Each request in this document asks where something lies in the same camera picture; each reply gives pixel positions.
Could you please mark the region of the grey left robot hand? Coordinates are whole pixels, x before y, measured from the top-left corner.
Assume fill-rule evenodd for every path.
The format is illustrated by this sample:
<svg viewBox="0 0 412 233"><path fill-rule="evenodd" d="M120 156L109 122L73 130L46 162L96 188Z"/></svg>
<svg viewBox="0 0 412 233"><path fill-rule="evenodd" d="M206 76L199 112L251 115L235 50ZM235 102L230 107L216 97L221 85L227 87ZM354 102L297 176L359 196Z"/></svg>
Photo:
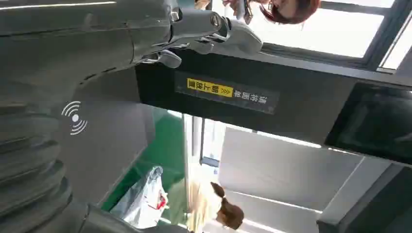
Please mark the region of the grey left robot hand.
<svg viewBox="0 0 412 233"><path fill-rule="evenodd" d="M171 48L215 45L253 54L262 41L241 21L176 0L3 0L0 105L47 108L89 78L139 63L177 67Z"/></svg>

